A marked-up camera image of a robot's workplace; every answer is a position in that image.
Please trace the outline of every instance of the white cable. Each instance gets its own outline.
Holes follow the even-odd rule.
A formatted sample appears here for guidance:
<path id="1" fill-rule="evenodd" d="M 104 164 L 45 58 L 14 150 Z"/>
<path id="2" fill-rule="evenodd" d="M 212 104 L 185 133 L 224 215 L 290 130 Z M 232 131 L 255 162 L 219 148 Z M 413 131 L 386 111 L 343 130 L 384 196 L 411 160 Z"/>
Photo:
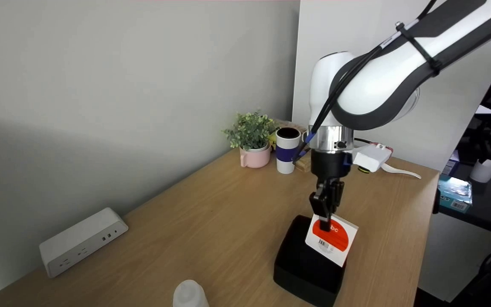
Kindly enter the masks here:
<path id="1" fill-rule="evenodd" d="M 411 177 L 422 179 L 422 176 L 416 174 L 416 172 L 405 171 L 405 169 L 396 169 L 396 167 L 393 167 L 393 166 L 389 166 L 389 164 L 382 164 L 382 169 L 384 169 L 386 172 L 391 172 L 391 174 L 405 174 L 405 176 L 411 176 Z"/>

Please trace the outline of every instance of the cup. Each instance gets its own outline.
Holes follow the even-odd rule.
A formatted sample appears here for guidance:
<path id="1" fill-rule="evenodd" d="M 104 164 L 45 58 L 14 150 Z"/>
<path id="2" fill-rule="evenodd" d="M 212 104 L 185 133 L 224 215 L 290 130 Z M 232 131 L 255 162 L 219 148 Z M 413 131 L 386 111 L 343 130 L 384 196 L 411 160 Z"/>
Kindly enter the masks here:
<path id="1" fill-rule="evenodd" d="M 202 285 L 195 280 L 185 280 L 174 290 L 174 307 L 210 307 Z"/>
<path id="2" fill-rule="evenodd" d="M 265 148 L 251 148 L 241 150 L 241 167 L 260 169 L 270 162 L 272 150 Z"/>
<path id="3" fill-rule="evenodd" d="M 301 131 L 285 126 L 277 133 L 277 169 L 280 174 L 292 174 L 295 171 L 294 159 L 301 145 Z"/>
<path id="4" fill-rule="evenodd" d="M 491 160 L 478 160 L 471 171 L 471 179 L 476 183 L 488 183 L 491 179 Z"/>

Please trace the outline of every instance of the white cup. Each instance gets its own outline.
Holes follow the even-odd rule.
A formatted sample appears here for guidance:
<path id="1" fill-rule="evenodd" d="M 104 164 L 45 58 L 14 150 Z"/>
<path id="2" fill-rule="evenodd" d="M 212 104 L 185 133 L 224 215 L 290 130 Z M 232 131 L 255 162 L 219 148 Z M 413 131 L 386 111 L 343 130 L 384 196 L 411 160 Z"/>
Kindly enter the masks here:
<path id="1" fill-rule="evenodd" d="M 488 183 L 491 179 L 491 160 L 486 159 L 483 164 L 478 160 L 471 171 L 471 179 L 476 183 Z"/>
<path id="2" fill-rule="evenodd" d="M 202 285 L 185 280 L 174 290 L 174 307 L 210 307 L 210 304 Z"/>
<path id="3" fill-rule="evenodd" d="M 277 169 L 280 174 L 292 174 L 295 171 L 295 150 L 301 145 L 301 131 L 285 126 L 277 133 Z"/>

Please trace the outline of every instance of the green plant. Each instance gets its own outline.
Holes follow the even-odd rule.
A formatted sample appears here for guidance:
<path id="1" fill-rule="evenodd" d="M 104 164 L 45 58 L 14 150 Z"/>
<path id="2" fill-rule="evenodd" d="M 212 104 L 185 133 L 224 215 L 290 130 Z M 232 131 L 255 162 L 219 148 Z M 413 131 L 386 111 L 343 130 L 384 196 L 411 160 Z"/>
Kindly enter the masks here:
<path id="1" fill-rule="evenodd" d="M 224 133 L 231 143 L 231 148 L 263 148 L 268 138 L 278 130 L 275 119 L 260 111 L 239 113 L 231 128 Z"/>

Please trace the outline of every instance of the wooden tabletop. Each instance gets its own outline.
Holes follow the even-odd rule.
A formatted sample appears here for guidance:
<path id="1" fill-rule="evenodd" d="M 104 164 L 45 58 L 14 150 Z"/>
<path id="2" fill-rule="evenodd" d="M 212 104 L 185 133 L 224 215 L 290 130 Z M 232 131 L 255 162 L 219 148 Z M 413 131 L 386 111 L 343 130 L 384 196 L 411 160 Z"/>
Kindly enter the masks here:
<path id="1" fill-rule="evenodd" d="M 439 174 L 391 160 L 422 181 L 350 172 L 338 213 L 360 227 L 336 305 L 413 305 Z M 0 305 L 173 305 L 180 282 L 203 285 L 212 307 L 309 305 L 273 282 L 278 247 L 311 215 L 316 177 L 275 162 L 241 169 L 229 152 L 125 217 L 130 230 L 70 271 L 43 268 L 0 292 Z"/>

